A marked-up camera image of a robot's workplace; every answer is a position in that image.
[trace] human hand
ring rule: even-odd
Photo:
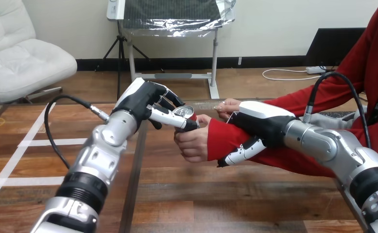
[[[186,133],[175,132],[175,143],[181,150],[183,158],[190,163],[200,163],[207,161],[207,134],[209,122],[212,119],[207,115],[198,115],[199,123],[207,126]]]
[[[214,109],[219,113],[219,117],[223,120],[228,120],[233,112],[239,111],[239,105],[242,101],[234,99],[225,99],[224,102],[218,104]]]

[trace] white cushion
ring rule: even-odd
[[[21,0],[0,0],[0,51],[34,39],[33,24]]]
[[[24,97],[76,73],[76,60],[53,44],[29,39],[0,51],[0,102]]]

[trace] black baseboard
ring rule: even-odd
[[[104,63],[101,59],[77,59],[78,71],[94,71],[100,64],[100,71],[117,71],[118,59],[108,58]],[[218,58],[218,69],[223,68],[267,68],[267,67],[300,67],[303,66],[305,56],[275,56],[275,57],[242,57],[241,65],[238,65],[239,57]],[[135,59],[136,71],[157,70],[161,67],[171,69],[211,69],[212,58],[154,58],[149,63],[144,58]],[[121,69],[129,71],[129,59],[121,65]]]

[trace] wooden table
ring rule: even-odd
[[[197,114],[216,117],[213,102],[188,104]],[[97,106],[110,112],[113,104]],[[67,172],[46,145],[39,117],[44,108],[0,108],[6,120],[0,126],[0,233],[28,232]],[[75,145],[59,146],[70,163],[98,124],[80,105],[57,105],[50,115],[55,139],[76,139],[61,141]],[[226,168],[216,168],[216,161],[189,164],[173,142],[173,130],[144,123],[129,140],[98,232],[361,232],[332,179],[252,162]]]

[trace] tripod stand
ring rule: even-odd
[[[105,61],[106,61],[106,58],[107,56],[109,55],[109,53],[112,51],[112,49],[114,48],[114,46],[117,44],[117,42],[119,41],[119,59],[118,59],[118,90],[117,90],[117,99],[120,98],[120,71],[121,71],[121,66],[122,65],[125,65],[126,64],[126,58],[125,58],[125,55],[124,55],[124,47],[123,47],[123,43],[124,42],[127,42],[127,39],[122,35],[121,33],[121,30],[120,30],[120,22],[119,20],[117,20],[118,22],[118,32],[119,32],[119,35],[116,36],[116,40],[115,42],[113,42],[112,46],[110,47],[110,49],[107,51],[106,55],[103,57],[102,60],[99,61],[99,63],[97,64],[97,66],[95,67],[95,72],[99,70],[99,68],[101,67],[101,64],[103,64]],[[133,45],[133,48],[138,52],[140,53],[145,59],[147,62],[149,62],[150,64],[152,64],[150,58],[148,56],[146,56],[146,54],[144,54],[140,49],[138,49],[135,45]],[[156,69],[160,69],[162,71],[162,73],[164,73],[165,71],[158,67],[158,66],[154,66]]]

